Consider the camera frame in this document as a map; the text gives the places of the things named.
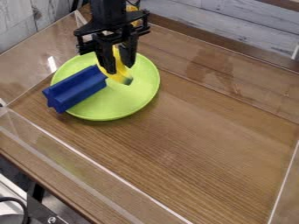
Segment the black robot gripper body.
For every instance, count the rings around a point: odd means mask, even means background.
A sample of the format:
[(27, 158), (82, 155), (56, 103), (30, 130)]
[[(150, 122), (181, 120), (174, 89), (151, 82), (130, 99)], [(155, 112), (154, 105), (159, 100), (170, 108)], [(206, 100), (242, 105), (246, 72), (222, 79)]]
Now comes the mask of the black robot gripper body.
[[(114, 45), (125, 41), (125, 32), (134, 28), (141, 36), (150, 32), (149, 10), (127, 11), (127, 0), (90, 0), (91, 20), (75, 30), (81, 54), (97, 53), (95, 36)], [(133, 22), (142, 20), (138, 27)]]

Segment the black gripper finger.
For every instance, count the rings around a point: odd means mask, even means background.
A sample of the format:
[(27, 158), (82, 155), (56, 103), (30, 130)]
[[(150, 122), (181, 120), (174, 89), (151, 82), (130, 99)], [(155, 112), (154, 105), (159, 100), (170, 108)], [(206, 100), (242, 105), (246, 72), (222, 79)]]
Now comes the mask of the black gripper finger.
[(119, 55), (123, 64), (131, 68), (137, 63), (138, 33), (134, 28), (125, 32), (125, 41), (121, 43)]
[(117, 69), (117, 59), (113, 50), (113, 43), (105, 41), (99, 36), (95, 36), (94, 40), (97, 42), (95, 52), (98, 55), (98, 62), (106, 68), (110, 74), (115, 74), (118, 69)]

